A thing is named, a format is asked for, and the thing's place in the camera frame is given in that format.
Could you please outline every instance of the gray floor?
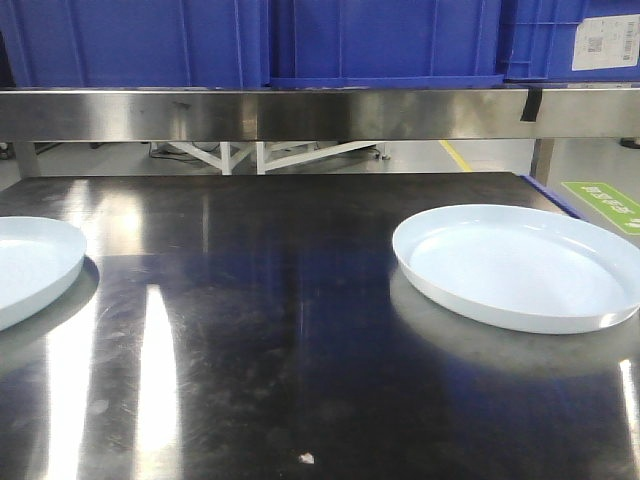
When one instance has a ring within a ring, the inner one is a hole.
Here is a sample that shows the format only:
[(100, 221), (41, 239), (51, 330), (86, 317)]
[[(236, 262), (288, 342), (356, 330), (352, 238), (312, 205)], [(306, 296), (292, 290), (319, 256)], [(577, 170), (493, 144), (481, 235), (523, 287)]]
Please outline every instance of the gray floor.
[[(533, 141), (482, 140), (452, 141), (451, 144), (474, 171), (529, 173)], [(460, 166), (438, 142), (390, 142), (389, 160), (375, 158), (375, 150), (362, 150), (337, 158), (290, 167), (277, 173), (400, 173), (459, 172)], [(65, 144), (39, 155), (42, 172), (57, 175), (211, 175), (216, 169), (198, 161), (149, 157), (149, 145), (106, 144), (91, 150), (87, 144)], [(253, 174), (255, 166), (246, 161), (236, 169)], [(19, 180), (13, 160), (0, 160), (0, 190)], [(574, 197), (564, 181), (601, 181), (640, 201), (640, 150), (629, 150), (617, 140), (559, 140), (552, 162), (549, 187), (560, 194), (591, 222), (615, 233), (619, 230), (591, 207)], [(626, 236), (636, 245), (639, 237)]]

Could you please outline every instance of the white metal frame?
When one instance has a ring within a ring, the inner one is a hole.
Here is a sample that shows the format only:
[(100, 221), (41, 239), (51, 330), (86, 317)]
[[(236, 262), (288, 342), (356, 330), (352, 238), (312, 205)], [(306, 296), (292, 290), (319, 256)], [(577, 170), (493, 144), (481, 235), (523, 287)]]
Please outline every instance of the white metal frame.
[(231, 175), (233, 169), (253, 153), (253, 143), (220, 142), (220, 157), (196, 147), (191, 142), (168, 142), (169, 145), (182, 150), (209, 165), (218, 168), (223, 175)]
[[(386, 143), (381, 141), (368, 141), (368, 142), (348, 142), (340, 145), (334, 145), (327, 148), (315, 149), (316, 142), (256, 142), (257, 152), (257, 170), (258, 175), (264, 175), (270, 170), (278, 168), (290, 167), (292, 165), (301, 165), (313, 160), (325, 158), (330, 155), (337, 155), (344, 152), (350, 152), (352, 150), (358, 150), (359, 148), (371, 147), (373, 145), (378, 146), (380, 150), (380, 156), (387, 158), (386, 156)], [(288, 155), (282, 158), (272, 160), (272, 154), (277, 151), (285, 150), (293, 147), (307, 146), (307, 151), (304, 153), (296, 153)]]

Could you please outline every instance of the black table surface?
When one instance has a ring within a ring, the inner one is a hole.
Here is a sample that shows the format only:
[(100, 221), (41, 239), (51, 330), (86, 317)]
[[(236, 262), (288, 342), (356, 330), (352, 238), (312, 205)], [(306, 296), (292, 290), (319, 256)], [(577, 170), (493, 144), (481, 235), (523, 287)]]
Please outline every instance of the black table surface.
[(68, 292), (0, 332), (0, 478), (638, 478), (637, 316), (510, 332), (398, 272), (394, 228), (465, 203), (559, 211), (508, 173), (1, 192), (0, 215), (89, 247)]

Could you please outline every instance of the stainless steel shelf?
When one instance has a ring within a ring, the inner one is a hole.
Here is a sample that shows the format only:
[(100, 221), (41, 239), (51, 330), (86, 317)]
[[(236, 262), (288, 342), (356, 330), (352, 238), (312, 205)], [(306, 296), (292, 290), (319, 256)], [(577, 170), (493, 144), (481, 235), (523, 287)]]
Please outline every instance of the stainless steel shelf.
[(640, 88), (620, 85), (0, 91), (0, 141), (6, 142), (636, 136)]

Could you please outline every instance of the barcode label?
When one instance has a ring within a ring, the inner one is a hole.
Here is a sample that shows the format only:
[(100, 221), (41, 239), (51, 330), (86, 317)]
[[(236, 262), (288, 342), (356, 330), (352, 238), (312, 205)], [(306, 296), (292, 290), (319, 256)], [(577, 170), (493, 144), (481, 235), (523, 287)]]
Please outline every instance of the barcode label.
[(573, 71), (636, 67), (640, 15), (585, 19), (576, 31)]
[(633, 36), (636, 32), (636, 24), (629, 22), (627, 24), (627, 33), (624, 36), (624, 60), (631, 60), (631, 54), (633, 53)]

